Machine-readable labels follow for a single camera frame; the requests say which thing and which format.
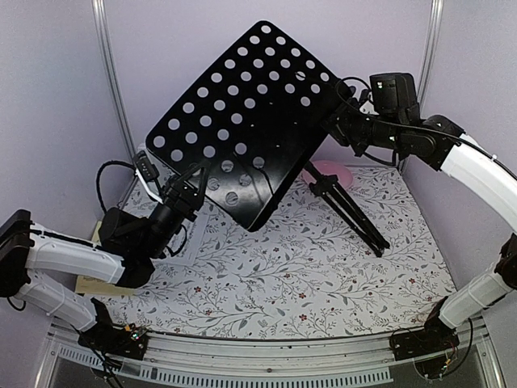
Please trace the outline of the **black perforated music stand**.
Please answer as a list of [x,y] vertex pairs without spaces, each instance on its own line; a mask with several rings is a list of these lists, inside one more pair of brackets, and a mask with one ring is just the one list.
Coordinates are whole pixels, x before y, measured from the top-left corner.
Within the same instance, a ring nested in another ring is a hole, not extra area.
[[250,232],[266,224],[307,171],[313,190],[381,255],[388,242],[311,161],[328,136],[321,122],[343,103],[338,82],[287,33],[258,21],[155,124],[146,149],[176,174],[209,162],[207,198]]

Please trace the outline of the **yellow sheet music page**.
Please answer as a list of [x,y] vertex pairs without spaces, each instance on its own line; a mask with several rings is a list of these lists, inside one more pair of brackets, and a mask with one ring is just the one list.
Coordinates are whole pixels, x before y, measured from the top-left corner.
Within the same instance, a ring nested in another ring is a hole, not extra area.
[[75,292],[79,294],[92,294],[109,297],[129,297],[135,294],[134,289],[117,287],[102,280],[78,276],[75,284]]

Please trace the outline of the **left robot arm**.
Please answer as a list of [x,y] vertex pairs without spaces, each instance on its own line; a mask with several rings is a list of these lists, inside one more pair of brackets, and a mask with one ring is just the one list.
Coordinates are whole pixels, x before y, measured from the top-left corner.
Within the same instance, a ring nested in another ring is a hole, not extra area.
[[155,206],[148,217],[105,209],[99,242],[49,230],[32,220],[26,209],[15,211],[1,226],[1,296],[16,298],[70,324],[102,350],[114,350],[120,339],[137,341],[141,334],[114,327],[106,306],[82,297],[46,275],[64,272],[138,289],[154,271],[156,259],[174,257],[170,240],[194,221],[204,203],[208,162],[187,168],[149,191]]

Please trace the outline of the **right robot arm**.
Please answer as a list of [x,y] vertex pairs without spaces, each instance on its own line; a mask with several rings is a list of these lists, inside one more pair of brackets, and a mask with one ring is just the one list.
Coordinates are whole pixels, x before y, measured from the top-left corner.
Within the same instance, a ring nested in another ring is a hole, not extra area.
[[458,124],[443,115],[404,124],[342,104],[322,126],[358,155],[374,146],[416,157],[465,187],[509,230],[489,266],[436,303],[418,333],[424,352],[435,352],[458,326],[516,290],[516,176]]

